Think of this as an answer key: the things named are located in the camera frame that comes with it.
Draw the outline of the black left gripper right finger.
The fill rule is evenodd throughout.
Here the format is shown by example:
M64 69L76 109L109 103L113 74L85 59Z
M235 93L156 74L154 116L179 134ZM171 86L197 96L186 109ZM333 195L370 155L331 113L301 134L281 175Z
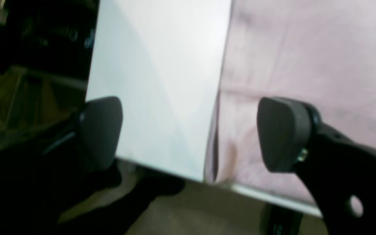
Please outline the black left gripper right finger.
M257 132L272 173L294 173L331 235L376 235L376 149L323 123L309 103L261 98Z

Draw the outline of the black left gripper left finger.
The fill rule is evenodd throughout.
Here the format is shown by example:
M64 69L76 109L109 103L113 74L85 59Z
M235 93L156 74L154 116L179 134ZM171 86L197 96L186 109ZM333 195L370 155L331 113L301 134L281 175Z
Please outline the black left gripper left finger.
M0 235L51 234L84 180L113 164L122 123L120 99L98 98L0 150Z

